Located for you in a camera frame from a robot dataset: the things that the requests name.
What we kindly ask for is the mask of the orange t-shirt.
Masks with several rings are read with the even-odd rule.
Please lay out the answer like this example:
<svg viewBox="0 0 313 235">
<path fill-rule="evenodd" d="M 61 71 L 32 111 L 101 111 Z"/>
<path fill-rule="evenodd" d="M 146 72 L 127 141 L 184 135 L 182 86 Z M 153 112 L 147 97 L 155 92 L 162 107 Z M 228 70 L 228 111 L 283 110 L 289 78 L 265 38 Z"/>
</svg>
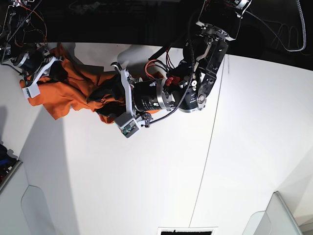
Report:
<svg viewBox="0 0 313 235">
<path fill-rule="evenodd" d="M 75 111 L 88 109 L 96 112 L 99 106 L 95 101 L 87 102 L 88 95 L 93 87 L 112 78 L 117 72 L 94 73 L 88 71 L 74 62 L 61 44 L 50 51 L 65 57 L 63 67 L 68 72 L 67 80 L 63 82 L 45 81 L 44 83 L 38 81 L 40 94 L 34 98 L 29 98 L 29 103 L 32 106 L 43 105 L 54 119 L 66 116 L 70 109 Z M 101 115 L 99 117 L 106 124 L 111 124 L 116 119 Z"/>
</svg>

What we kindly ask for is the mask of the clear panel bottom left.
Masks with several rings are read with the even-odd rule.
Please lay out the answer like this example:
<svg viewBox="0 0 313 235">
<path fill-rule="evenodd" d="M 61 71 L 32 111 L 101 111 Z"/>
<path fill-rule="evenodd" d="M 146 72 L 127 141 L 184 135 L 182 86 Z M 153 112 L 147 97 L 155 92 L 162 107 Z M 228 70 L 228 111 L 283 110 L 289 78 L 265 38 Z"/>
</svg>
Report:
<svg viewBox="0 0 313 235">
<path fill-rule="evenodd" d="M 21 207 L 32 235 L 56 234 L 44 192 L 39 187 L 27 187 L 21 199 Z"/>
</svg>

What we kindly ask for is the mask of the clear panel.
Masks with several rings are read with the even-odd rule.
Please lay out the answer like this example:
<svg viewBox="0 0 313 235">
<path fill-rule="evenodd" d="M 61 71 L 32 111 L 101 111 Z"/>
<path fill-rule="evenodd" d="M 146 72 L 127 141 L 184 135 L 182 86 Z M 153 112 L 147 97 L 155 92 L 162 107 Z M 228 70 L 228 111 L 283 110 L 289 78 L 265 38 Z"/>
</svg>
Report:
<svg viewBox="0 0 313 235">
<path fill-rule="evenodd" d="M 280 192 L 271 196 L 264 211 L 254 213 L 243 235 L 301 235 L 302 232 Z"/>
<path fill-rule="evenodd" d="M 21 207 L 32 235 L 56 234 L 44 192 L 39 187 L 27 187 L 21 199 Z"/>
</svg>

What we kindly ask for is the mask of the white tray bottom centre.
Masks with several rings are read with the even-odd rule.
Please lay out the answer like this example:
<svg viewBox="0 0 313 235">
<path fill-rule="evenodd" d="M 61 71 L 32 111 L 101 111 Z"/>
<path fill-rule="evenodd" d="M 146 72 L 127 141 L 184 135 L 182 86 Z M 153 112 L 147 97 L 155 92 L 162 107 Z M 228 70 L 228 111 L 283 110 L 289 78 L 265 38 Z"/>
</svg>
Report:
<svg viewBox="0 0 313 235">
<path fill-rule="evenodd" d="M 196 227 L 196 228 L 165 228 L 159 227 L 157 235 L 215 235 L 218 227 Z"/>
</svg>

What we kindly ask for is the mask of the clear panel bottom right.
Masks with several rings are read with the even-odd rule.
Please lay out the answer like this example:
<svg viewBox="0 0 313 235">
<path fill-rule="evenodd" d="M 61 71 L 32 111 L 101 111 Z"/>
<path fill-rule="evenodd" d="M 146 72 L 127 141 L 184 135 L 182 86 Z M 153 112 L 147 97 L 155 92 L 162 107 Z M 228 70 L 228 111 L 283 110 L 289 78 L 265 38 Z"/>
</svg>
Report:
<svg viewBox="0 0 313 235">
<path fill-rule="evenodd" d="M 301 235 L 302 232 L 280 192 L 271 196 L 264 211 L 254 213 L 243 235 Z"/>
</svg>

